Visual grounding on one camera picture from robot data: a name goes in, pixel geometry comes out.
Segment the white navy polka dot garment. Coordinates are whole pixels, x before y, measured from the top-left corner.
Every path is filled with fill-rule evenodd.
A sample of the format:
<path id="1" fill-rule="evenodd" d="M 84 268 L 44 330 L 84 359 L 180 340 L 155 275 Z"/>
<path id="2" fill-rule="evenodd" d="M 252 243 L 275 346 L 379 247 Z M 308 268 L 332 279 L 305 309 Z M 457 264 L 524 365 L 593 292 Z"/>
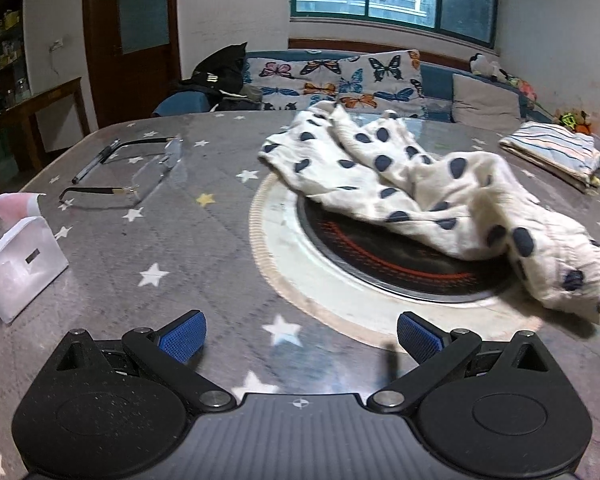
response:
<path id="1" fill-rule="evenodd" d="M 434 158 L 393 112 L 359 126 L 342 106 L 322 101 L 269 136 L 259 156 L 329 211 L 452 258 L 504 255 L 543 307 L 600 324 L 600 243 L 544 207 L 497 154 Z"/>

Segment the round black induction cooker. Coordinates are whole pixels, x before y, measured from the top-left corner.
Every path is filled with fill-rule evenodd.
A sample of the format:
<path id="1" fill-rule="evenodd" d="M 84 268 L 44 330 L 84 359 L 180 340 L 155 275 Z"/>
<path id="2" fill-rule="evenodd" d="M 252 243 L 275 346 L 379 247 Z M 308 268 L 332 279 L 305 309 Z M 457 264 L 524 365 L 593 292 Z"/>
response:
<path id="1" fill-rule="evenodd" d="M 302 231 L 331 263 L 394 294 L 442 304 L 494 297 L 515 281 L 505 256 L 457 260 L 419 242 L 342 214 L 304 197 L 296 201 Z"/>

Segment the white tissue pack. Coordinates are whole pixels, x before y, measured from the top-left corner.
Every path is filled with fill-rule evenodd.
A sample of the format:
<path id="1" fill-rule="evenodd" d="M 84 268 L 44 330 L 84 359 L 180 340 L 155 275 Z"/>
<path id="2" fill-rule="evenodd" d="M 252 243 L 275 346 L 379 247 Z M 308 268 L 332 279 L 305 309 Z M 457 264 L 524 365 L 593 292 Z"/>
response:
<path id="1" fill-rule="evenodd" d="M 0 319 L 10 324 L 68 266 L 40 193 L 0 195 Z"/>

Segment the black pen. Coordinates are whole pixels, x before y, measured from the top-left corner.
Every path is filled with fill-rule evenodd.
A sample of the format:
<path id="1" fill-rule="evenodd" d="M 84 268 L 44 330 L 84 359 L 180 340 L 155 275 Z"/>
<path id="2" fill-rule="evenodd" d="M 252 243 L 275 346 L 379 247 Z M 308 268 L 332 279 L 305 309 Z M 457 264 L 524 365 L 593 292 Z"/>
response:
<path id="1" fill-rule="evenodd" d="M 105 146 L 92 160 L 90 160 L 72 179 L 72 184 L 78 184 L 81 182 L 95 167 L 106 160 L 114 154 L 116 149 L 119 147 L 121 141 L 119 139 L 114 139 L 111 143 Z"/>

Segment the folded blue striped cloth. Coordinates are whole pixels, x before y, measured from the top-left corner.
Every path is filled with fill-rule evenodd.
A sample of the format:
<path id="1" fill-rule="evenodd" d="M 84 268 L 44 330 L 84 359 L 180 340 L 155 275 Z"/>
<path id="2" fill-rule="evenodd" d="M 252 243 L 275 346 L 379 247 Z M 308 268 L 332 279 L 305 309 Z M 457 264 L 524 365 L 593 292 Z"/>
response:
<path id="1" fill-rule="evenodd" d="M 554 124 L 524 122 L 498 144 L 582 192 L 600 187 L 600 150 L 592 136 Z"/>

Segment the beige cushion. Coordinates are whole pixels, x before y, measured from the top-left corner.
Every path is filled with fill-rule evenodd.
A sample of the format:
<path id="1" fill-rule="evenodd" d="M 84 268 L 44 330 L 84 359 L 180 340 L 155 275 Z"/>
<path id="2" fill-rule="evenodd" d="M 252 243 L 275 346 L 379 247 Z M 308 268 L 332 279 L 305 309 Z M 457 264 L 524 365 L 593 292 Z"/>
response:
<path id="1" fill-rule="evenodd" d="M 512 132 L 522 122 L 518 94 L 454 74 L 452 118 L 472 128 Z"/>

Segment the yellow orange toy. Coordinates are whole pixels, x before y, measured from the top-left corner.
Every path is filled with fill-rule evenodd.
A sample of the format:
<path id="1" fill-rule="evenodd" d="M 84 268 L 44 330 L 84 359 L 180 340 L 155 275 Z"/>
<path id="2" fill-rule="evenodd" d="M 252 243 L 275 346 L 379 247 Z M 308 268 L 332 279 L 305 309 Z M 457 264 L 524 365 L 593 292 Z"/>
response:
<path id="1" fill-rule="evenodd" d="M 556 120 L 559 125 L 570 131 L 587 134 L 588 136 L 592 134 L 591 119 L 585 110 L 577 110 L 576 108 L 566 112 L 558 110 Z"/>

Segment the butterfly print pillow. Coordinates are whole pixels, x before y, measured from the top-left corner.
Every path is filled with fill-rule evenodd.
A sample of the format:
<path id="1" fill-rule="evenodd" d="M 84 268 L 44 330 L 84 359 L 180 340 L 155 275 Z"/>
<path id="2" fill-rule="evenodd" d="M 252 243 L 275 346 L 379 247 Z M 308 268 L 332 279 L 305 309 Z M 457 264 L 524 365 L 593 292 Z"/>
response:
<path id="1" fill-rule="evenodd" d="M 250 58 L 244 81 L 259 88 L 265 110 L 305 110 L 321 102 L 349 113 L 426 116 L 419 52 L 403 50 L 345 58 L 311 54 L 304 61 Z"/>

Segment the blue sofa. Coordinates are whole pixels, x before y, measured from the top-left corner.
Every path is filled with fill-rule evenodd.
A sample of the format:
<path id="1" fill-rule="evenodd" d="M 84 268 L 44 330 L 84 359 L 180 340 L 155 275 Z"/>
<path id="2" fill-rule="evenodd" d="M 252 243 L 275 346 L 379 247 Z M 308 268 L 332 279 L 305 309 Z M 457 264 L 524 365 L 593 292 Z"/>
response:
<path id="1" fill-rule="evenodd" d="M 347 52 L 337 50 L 304 50 L 290 49 L 279 51 L 250 51 L 246 54 L 245 70 L 248 63 L 256 58 L 272 58 L 276 61 L 290 62 L 309 62 L 312 60 L 345 60 L 346 58 L 357 58 L 361 56 L 358 52 Z M 552 122 L 553 119 L 540 110 L 539 104 L 532 102 L 520 91 L 509 84 L 500 84 L 497 81 L 490 81 L 480 76 L 459 70 L 449 66 L 427 62 L 426 58 L 433 58 L 433 55 L 424 53 L 420 61 L 420 72 L 422 73 L 422 91 L 425 98 L 429 101 L 428 112 L 431 120 L 438 122 L 450 122 L 452 120 L 451 102 L 453 99 L 453 76 L 455 74 L 465 77 L 476 78 L 480 82 L 492 84 L 492 86 L 510 90 L 516 93 L 519 100 L 520 114 L 522 118 L 533 120 L 534 122 Z M 176 90 L 165 100 L 163 100 L 151 113 L 152 117 L 181 115 L 190 113 L 207 113 L 212 106 L 207 97 L 198 92 L 198 88 L 186 81 L 182 81 L 176 86 Z"/>

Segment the black bag on sofa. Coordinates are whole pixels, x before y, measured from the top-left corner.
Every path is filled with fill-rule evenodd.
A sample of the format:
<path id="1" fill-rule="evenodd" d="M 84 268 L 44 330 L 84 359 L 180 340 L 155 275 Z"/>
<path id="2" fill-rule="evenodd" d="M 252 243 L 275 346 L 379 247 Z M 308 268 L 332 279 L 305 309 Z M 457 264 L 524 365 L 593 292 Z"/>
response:
<path id="1" fill-rule="evenodd" d="M 244 79 L 246 54 L 246 42 L 217 50 L 180 82 L 178 90 L 201 92 L 215 110 L 260 110 L 262 92 Z"/>

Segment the white plush toy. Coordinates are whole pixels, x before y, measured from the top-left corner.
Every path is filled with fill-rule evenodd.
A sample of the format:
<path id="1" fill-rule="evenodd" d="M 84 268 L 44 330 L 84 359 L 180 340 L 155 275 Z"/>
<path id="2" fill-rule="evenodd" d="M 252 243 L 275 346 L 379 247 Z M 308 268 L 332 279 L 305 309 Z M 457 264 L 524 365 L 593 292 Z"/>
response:
<path id="1" fill-rule="evenodd" d="M 490 61 L 481 53 L 476 53 L 469 59 L 469 68 L 473 75 L 488 78 L 492 81 L 508 81 L 508 73 L 501 68 L 500 63 Z"/>

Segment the dark wooden cabinet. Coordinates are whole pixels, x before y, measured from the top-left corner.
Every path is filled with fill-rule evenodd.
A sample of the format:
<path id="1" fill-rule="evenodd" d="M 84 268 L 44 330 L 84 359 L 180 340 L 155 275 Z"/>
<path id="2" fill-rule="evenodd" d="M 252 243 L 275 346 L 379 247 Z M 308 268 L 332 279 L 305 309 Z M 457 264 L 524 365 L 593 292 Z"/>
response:
<path id="1" fill-rule="evenodd" d="M 23 0 L 0 0 L 0 113 L 29 94 Z"/>

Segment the dark wooden door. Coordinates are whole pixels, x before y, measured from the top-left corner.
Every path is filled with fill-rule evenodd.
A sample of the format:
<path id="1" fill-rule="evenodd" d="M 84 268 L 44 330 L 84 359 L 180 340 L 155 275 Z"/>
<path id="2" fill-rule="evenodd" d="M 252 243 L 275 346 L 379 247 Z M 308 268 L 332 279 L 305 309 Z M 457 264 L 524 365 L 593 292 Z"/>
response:
<path id="1" fill-rule="evenodd" d="M 181 79 L 176 0 L 82 0 L 99 127 L 148 118 Z"/>

